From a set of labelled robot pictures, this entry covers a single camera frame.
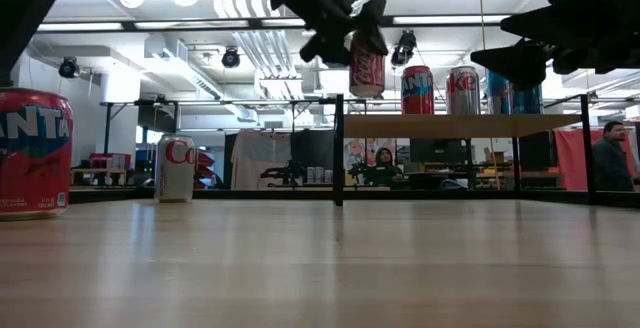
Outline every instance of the robotic arm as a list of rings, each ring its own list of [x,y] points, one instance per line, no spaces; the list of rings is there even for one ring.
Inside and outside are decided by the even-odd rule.
[[[502,20],[503,31],[523,37],[512,47],[473,52],[471,60],[527,90],[579,68],[605,74],[640,68],[640,0],[548,0],[550,6]]]
[[[0,34],[0,86],[10,85],[11,69],[29,44],[44,17],[56,0],[0,0],[4,24]],[[384,14],[385,0],[371,0],[361,13],[352,17],[351,6],[357,0],[271,0],[272,8],[282,5],[302,18],[307,29],[316,35],[302,48],[305,61],[316,55],[325,62],[349,64],[349,52],[344,37],[367,26],[378,25]]]

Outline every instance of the computer monitor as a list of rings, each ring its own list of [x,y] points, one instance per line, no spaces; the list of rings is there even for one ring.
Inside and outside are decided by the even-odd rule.
[[[467,147],[463,142],[462,139],[411,139],[411,161],[465,164]]]

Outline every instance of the diet coke can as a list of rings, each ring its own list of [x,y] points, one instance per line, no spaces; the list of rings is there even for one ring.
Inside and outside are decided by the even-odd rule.
[[[193,197],[196,151],[193,139],[165,134],[156,155],[156,199],[160,202],[188,202]]]
[[[402,73],[402,114],[434,114],[433,74],[427,66],[408,67]]]
[[[475,68],[456,67],[449,72],[447,114],[480,114],[480,80]]]
[[[308,167],[307,168],[307,184],[313,184],[316,182],[316,168]]]
[[[360,98],[373,98],[384,92],[385,56],[373,52],[361,31],[353,34],[351,41],[351,64],[349,91]]]
[[[324,168],[316,167],[316,183],[324,183]]]
[[[333,183],[333,171],[330,169],[327,169],[326,171],[324,171],[324,182],[325,183]]]

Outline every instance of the wooden shelf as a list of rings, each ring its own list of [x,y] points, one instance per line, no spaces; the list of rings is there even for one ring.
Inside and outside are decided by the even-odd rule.
[[[347,115],[345,138],[511,138],[580,122],[579,115]]]

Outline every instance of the wooden surface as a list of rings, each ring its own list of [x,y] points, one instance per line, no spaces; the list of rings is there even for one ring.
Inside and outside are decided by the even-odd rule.
[[[152,201],[0,224],[2,328],[638,327],[640,213]]]
[[[346,115],[345,138],[511,138],[580,122],[579,115]]]

